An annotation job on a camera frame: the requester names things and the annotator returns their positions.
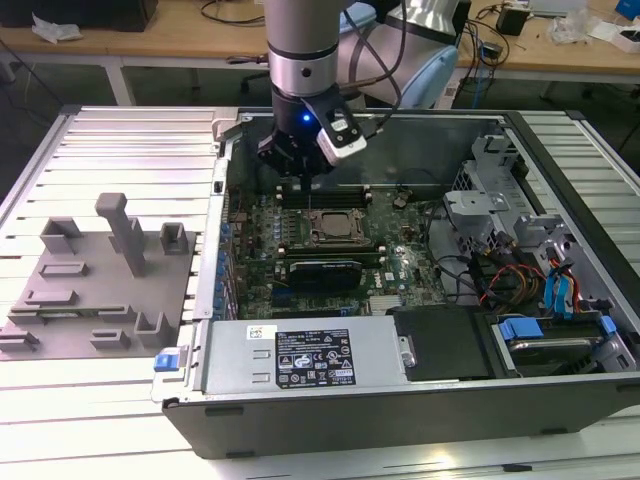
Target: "small electronic device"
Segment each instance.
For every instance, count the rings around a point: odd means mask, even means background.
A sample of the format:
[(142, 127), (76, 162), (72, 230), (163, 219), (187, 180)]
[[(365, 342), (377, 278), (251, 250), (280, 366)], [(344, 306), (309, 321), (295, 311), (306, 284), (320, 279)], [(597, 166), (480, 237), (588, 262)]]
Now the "small electronic device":
[(531, 15), (531, 9), (521, 6), (507, 4), (502, 7), (500, 16), (496, 22), (496, 30), (503, 35), (513, 35), (517, 37), (522, 33), (524, 24)]
[(502, 47), (497, 43), (484, 42), (480, 46), (480, 55), (484, 59), (498, 60), (502, 55)]
[(640, 0), (620, 0), (616, 5), (616, 12), (629, 20), (633, 20), (640, 15)]
[(611, 39), (616, 47), (626, 53), (640, 53), (640, 30), (622, 30)]

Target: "gray plastic block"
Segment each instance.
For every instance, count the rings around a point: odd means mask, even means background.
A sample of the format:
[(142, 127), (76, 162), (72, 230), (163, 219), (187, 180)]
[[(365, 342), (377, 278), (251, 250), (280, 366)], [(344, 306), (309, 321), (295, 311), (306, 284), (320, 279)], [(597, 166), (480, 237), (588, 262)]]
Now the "gray plastic block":
[(189, 252), (189, 242), (181, 223), (165, 223), (160, 229), (160, 243), (165, 255), (185, 255)]
[(7, 318), (15, 325), (44, 325), (46, 320), (40, 316), (38, 309), (33, 312), (9, 312)]
[[(75, 255), (51, 255), (43, 252), (25, 287), (25, 293), (13, 306), (2, 333), (21, 332), (25, 325), (40, 341), (35, 351), (0, 352), (1, 360), (38, 360), (62, 358), (149, 357), (162, 347), (175, 345), (191, 270), (195, 234), (187, 232), (187, 255), (165, 255), (160, 232), (145, 234), (146, 275), (134, 278), (122, 255), (114, 253), (111, 232), (88, 232), (70, 238)], [(45, 277), (44, 265), (84, 262), (87, 274), (80, 277)], [(26, 294), (34, 292), (74, 291), (73, 305), (28, 305)], [(155, 328), (160, 312), (169, 325), (168, 340), (162, 347), (148, 347), (135, 333), (138, 313)], [(131, 346), (123, 349), (96, 349), (89, 342), (95, 329), (122, 329)]]
[(0, 352), (33, 352), (38, 343), (36, 337), (22, 330), (0, 333)]
[(131, 340), (121, 328), (101, 328), (91, 332), (89, 339), (96, 350), (127, 350), (131, 346)]
[(169, 336), (171, 335), (171, 326), (164, 312), (160, 312), (155, 325), (151, 325), (144, 313), (141, 312), (138, 314), (133, 334), (137, 335), (142, 344), (147, 348), (163, 347), (167, 344)]
[(84, 262), (47, 263), (39, 272), (42, 278), (53, 277), (84, 277), (87, 274), (87, 264)]
[(73, 290), (58, 290), (55, 292), (27, 291), (24, 303), (27, 305), (74, 305), (78, 294)]
[(96, 202), (96, 212), (109, 222), (113, 237), (134, 277), (143, 277), (145, 259), (144, 244), (131, 228), (124, 208), (127, 197), (123, 193), (101, 193)]
[(50, 218), (44, 226), (40, 239), (44, 242), (45, 248), (52, 255), (73, 254), (70, 238), (78, 238), (82, 234), (72, 218), (54, 217)]
[(131, 305), (123, 305), (109, 310), (98, 309), (98, 317), (105, 323), (133, 323), (138, 318), (138, 313), (131, 308)]

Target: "computer chassis side panel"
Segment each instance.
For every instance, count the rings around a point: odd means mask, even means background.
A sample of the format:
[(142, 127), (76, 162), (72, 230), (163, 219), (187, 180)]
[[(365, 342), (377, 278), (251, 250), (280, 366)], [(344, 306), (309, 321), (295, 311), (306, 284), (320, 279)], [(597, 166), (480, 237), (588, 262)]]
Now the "computer chassis side panel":
[(222, 459), (571, 433), (640, 403), (635, 379), (469, 387), (162, 410), (197, 455)]
[(512, 127), (512, 131), (522, 142), (544, 180), (566, 209), (571, 220), (587, 240), (626, 301), (640, 316), (640, 296), (637, 294), (640, 291), (640, 278), (636, 272), (576, 192), (571, 182), (564, 176), (562, 169), (547, 152), (522, 115), (518, 112), (508, 112), (505, 113), (505, 120), (507, 125)]

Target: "gray plastic post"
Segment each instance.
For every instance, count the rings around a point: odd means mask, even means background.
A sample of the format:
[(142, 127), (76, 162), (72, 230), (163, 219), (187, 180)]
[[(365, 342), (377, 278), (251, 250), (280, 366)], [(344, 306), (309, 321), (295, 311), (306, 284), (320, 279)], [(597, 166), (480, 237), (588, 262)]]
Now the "gray plastic post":
[(70, 238), (81, 237), (76, 222), (69, 217), (52, 217), (44, 226), (40, 239), (51, 255), (71, 254), (75, 252), (69, 242)]
[(38, 273), (42, 278), (84, 277), (87, 275), (87, 264), (84, 262), (45, 263)]
[(187, 233), (181, 223), (163, 223), (160, 242), (165, 255), (186, 255), (189, 253)]
[(100, 328), (91, 331), (91, 344), (97, 349), (126, 350), (131, 346), (131, 340), (121, 328)]
[(29, 332), (0, 333), (0, 352), (33, 352), (38, 343)]
[(38, 312), (14, 312), (9, 311), (7, 318), (14, 325), (44, 325), (45, 319), (38, 315)]
[(140, 339), (144, 348), (166, 347), (171, 337), (171, 326), (164, 312), (160, 312), (155, 325), (151, 325), (145, 314), (140, 312), (133, 334)]
[(39, 292), (29, 290), (24, 298), (27, 305), (75, 305), (78, 294), (73, 290), (57, 292)]
[(115, 241), (134, 277), (144, 276), (144, 244), (136, 238), (124, 212), (127, 197), (122, 193), (102, 193), (96, 202), (96, 212), (109, 222)]

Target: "gray floor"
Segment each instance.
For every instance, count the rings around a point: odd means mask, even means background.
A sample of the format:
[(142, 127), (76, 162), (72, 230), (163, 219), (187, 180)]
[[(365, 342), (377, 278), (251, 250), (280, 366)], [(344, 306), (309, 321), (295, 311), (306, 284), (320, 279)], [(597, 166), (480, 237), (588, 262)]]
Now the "gray floor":
[[(38, 65), (36, 73), (68, 104), (114, 105), (114, 99), (100, 67)], [(201, 70), (202, 89), (196, 98), (191, 91), (190, 75), (184, 69), (128, 68), (138, 105), (248, 105), (270, 104), (266, 79), (251, 84), (248, 94), (239, 90), (240, 79), (250, 72)], [(24, 68), (16, 71), (16, 81), (3, 87), (0, 94), (0, 198), (4, 198), (31, 154), (46, 133), (46, 129), (25, 112), (11, 108), (7, 95), (15, 106), (25, 105), (28, 74)], [(474, 85), (456, 100), (456, 108), (470, 108)], [(629, 130), (640, 121), (638, 102), (629, 96), (631, 86), (595, 85), (590, 99), (584, 99), (584, 85), (560, 83), (543, 101), (539, 93), (541, 82), (498, 80), (479, 102), (483, 109), (517, 110), (578, 110), (617, 148)], [(32, 78), (26, 104), (49, 119), (57, 106), (46, 91)], [(640, 169), (640, 131), (627, 144), (623, 158)]]

